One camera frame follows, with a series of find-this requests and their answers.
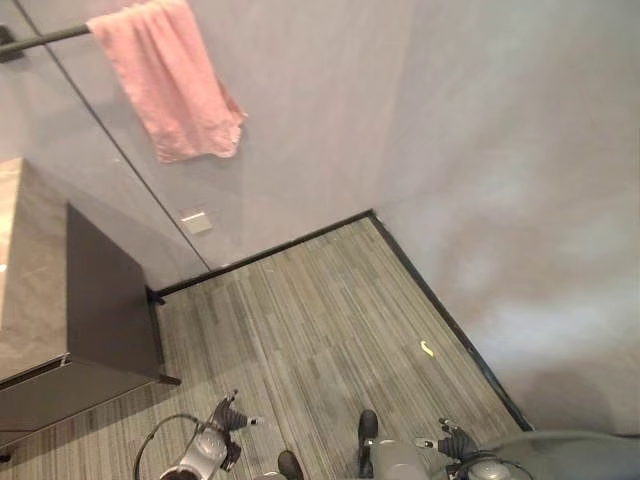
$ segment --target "wall outlet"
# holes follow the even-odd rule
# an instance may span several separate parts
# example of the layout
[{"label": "wall outlet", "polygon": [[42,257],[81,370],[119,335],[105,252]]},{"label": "wall outlet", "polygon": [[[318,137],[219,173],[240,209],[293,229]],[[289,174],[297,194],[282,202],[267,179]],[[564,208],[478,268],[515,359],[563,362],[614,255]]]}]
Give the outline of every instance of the wall outlet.
[{"label": "wall outlet", "polygon": [[204,212],[198,212],[188,217],[181,219],[184,226],[189,230],[189,233],[196,234],[211,230],[212,225],[209,221],[209,217]]}]

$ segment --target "gray carpet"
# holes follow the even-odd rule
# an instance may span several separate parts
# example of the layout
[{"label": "gray carpet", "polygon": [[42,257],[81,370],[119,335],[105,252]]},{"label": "gray carpet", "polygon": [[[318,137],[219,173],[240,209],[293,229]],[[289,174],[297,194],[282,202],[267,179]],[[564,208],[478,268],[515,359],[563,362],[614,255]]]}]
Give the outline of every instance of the gray carpet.
[{"label": "gray carpet", "polygon": [[[0,480],[128,479],[158,420],[205,417],[233,388],[238,409],[266,424],[237,436],[242,458],[221,479],[273,470],[284,448],[310,479],[355,476],[363,408],[378,412],[382,435],[407,441],[440,436],[440,416],[480,441],[519,431],[368,219],[170,295],[159,316],[167,373],[183,385],[145,387],[27,439]],[[158,478],[190,429],[156,436],[143,479]]]}]

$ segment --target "metal bracket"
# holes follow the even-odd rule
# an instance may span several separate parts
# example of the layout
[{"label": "metal bracket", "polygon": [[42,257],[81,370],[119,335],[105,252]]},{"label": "metal bracket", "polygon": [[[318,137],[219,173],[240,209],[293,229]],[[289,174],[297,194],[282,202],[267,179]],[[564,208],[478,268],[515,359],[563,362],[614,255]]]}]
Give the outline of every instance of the metal bracket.
[{"label": "metal bracket", "polygon": [[[6,25],[0,25],[0,45],[7,45],[14,43],[16,37],[13,35],[9,27]],[[0,63],[10,62],[11,60],[18,60],[24,58],[24,52],[22,50],[16,50],[13,52],[2,53],[0,52]]]}]

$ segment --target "black cable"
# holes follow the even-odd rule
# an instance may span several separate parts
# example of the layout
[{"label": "black cable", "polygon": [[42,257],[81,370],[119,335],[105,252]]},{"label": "black cable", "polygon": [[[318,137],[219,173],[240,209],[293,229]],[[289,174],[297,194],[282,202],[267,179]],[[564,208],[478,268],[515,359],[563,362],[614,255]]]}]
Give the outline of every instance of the black cable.
[{"label": "black cable", "polygon": [[198,418],[194,417],[193,415],[189,415],[188,413],[176,413],[175,415],[171,415],[161,420],[155,427],[153,427],[153,430],[151,430],[149,435],[147,435],[147,438],[145,438],[144,442],[140,446],[140,449],[138,450],[138,454],[136,455],[136,461],[133,464],[133,480],[140,480],[140,460],[142,459],[142,454],[144,453],[144,449],[147,448],[147,445],[149,444],[149,442],[153,439],[153,437],[158,432],[158,430],[160,430],[160,427],[162,427],[162,425],[164,425],[165,423],[171,420],[176,420],[178,418],[191,420],[193,423],[196,424],[195,428],[193,429],[193,435],[191,436],[191,440],[189,441],[189,443],[191,443],[191,441],[200,431],[200,427],[202,427],[202,425],[204,424]]}]

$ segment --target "black shoe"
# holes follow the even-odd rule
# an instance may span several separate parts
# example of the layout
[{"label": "black shoe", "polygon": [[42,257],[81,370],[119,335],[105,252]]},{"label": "black shoe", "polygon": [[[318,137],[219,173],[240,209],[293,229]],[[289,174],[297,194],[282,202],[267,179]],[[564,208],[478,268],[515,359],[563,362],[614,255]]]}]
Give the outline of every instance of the black shoe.
[{"label": "black shoe", "polygon": [[304,480],[300,462],[298,462],[296,455],[289,450],[284,450],[278,455],[278,471],[287,480]]},{"label": "black shoe", "polygon": [[358,422],[358,477],[373,478],[371,463],[371,447],[365,440],[373,440],[378,436],[378,416],[373,410],[364,410]]}]

